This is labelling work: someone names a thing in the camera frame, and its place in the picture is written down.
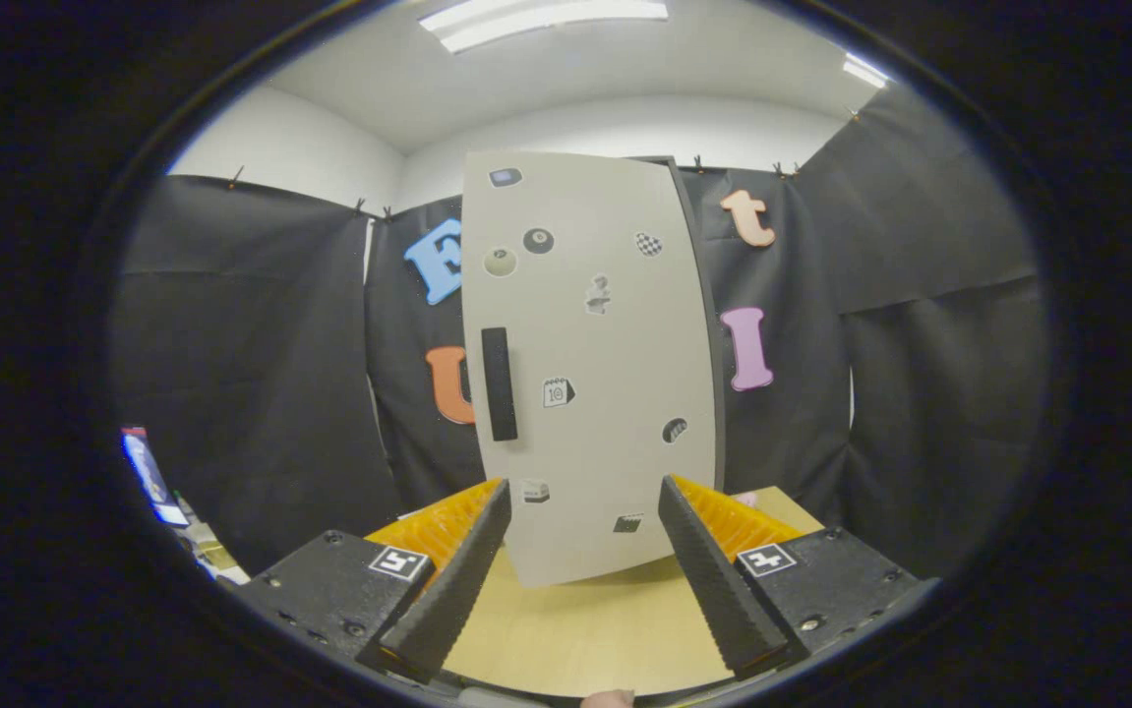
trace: pink letter i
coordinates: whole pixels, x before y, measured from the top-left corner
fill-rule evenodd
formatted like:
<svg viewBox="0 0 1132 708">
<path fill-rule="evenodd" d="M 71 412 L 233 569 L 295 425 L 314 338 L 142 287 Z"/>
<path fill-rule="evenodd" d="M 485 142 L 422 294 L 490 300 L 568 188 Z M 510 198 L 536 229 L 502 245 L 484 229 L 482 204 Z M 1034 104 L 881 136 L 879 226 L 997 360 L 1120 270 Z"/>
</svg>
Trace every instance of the pink letter i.
<svg viewBox="0 0 1132 708">
<path fill-rule="evenodd" d="M 767 368 L 767 360 L 762 352 L 762 336 L 758 323 L 762 322 L 762 309 L 736 308 L 728 309 L 720 319 L 731 329 L 732 349 L 736 349 L 736 376 L 731 377 L 731 389 L 749 391 L 771 384 L 775 375 Z"/>
</svg>

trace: wooden table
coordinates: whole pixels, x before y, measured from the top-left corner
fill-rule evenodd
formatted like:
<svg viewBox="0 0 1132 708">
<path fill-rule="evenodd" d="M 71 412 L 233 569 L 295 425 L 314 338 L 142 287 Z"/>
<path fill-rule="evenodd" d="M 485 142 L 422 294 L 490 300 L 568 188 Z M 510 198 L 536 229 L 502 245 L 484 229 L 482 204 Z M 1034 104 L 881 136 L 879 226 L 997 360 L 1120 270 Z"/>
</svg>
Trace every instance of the wooden table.
<svg viewBox="0 0 1132 708">
<path fill-rule="evenodd" d="M 800 532 L 822 524 L 778 488 L 757 507 Z M 664 693 L 731 677 L 674 556 L 590 578 L 522 588 L 501 548 L 444 668 L 531 693 Z"/>
</svg>

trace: orange gripper pad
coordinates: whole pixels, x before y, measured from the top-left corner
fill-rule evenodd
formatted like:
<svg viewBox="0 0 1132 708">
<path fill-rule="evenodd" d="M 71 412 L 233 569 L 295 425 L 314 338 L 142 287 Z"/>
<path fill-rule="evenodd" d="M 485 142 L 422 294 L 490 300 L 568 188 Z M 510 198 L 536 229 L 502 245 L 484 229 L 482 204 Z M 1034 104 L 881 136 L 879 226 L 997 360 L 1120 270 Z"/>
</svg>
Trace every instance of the orange gripper pad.
<svg viewBox="0 0 1132 708">
<path fill-rule="evenodd" d="M 435 578 L 444 572 L 448 562 L 452 562 L 456 549 L 465 540 L 470 528 L 483 512 L 486 503 L 498 485 L 499 478 L 477 484 L 465 492 L 440 498 L 417 514 L 381 527 L 363 538 L 385 546 L 429 555 L 435 562 L 435 574 L 422 586 L 424 591 L 431 582 L 435 582 Z"/>
<path fill-rule="evenodd" d="M 727 555 L 729 563 L 736 562 L 736 554 L 741 551 L 766 546 L 769 543 L 783 543 L 804 535 L 762 511 L 751 510 L 722 492 L 702 487 L 678 475 L 670 476 L 678 492 L 684 494 L 693 511 L 696 511 L 696 517 L 709 529 L 711 537 L 714 537 L 714 543 L 719 544 L 719 549 Z"/>
</svg>

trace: black curtain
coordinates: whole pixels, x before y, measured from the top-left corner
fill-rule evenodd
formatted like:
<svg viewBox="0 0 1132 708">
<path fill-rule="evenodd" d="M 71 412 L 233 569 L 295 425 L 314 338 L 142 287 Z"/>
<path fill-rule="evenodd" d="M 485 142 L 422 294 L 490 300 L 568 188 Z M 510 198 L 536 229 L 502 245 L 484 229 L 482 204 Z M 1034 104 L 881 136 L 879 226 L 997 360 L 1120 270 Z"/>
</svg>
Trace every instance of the black curtain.
<svg viewBox="0 0 1132 708">
<path fill-rule="evenodd" d="M 946 574 L 1005 510 L 1046 402 L 1034 233 L 988 156 L 903 86 L 794 181 L 852 367 L 844 523 L 911 572 Z"/>
<path fill-rule="evenodd" d="M 825 524 L 840 523 L 840 474 L 849 435 L 849 368 L 827 271 L 814 245 L 814 219 L 790 181 L 754 170 L 681 170 L 703 234 L 700 264 L 723 342 L 727 471 L 723 489 L 775 485 Z M 724 197 L 746 190 L 766 206 L 766 247 L 743 241 Z M 718 315 L 758 308 L 771 385 L 735 391 L 735 349 Z"/>
<path fill-rule="evenodd" d="M 440 416 L 426 362 L 431 349 L 465 346 L 461 292 L 428 305 L 421 273 L 404 259 L 409 246 L 444 221 L 458 219 L 461 197 L 449 197 L 395 214 L 389 223 L 380 221 L 374 228 L 365 282 L 369 381 L 377 393 L 386 457 L 411 510 L 484 479 L 474 426 Z M 466 376 L 461 381 L 468 386 Z M 468 389 L 465 393 L 469 399 Z"/>
<path fill-rule="evenodd" d="M 401 511 L 365 379 L 365 216 L 170 176 L 147 199 L 112 314 L 120 425 L 248 573 L 328 528 Z"/>
</svg>

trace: blue letter e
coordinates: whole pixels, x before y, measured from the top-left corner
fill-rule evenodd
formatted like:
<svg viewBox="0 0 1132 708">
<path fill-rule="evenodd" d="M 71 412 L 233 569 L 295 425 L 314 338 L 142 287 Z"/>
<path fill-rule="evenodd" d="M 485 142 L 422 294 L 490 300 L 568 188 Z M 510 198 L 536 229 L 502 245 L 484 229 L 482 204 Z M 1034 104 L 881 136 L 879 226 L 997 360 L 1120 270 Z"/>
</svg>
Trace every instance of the blue letter e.
<svg viewBox="0 0 1132 708">
<path fill-rule="evenodd" d="M 430 305 L 438 305 L 461 287 L 461 273 L 447 267 L 461 267 L 461 245 L 455 236 L 461 236 L 461 221 L 446 220 L 404 250 L 404 261 L 412 261 L 426 281 L 426 301 Z"/>
</svg>

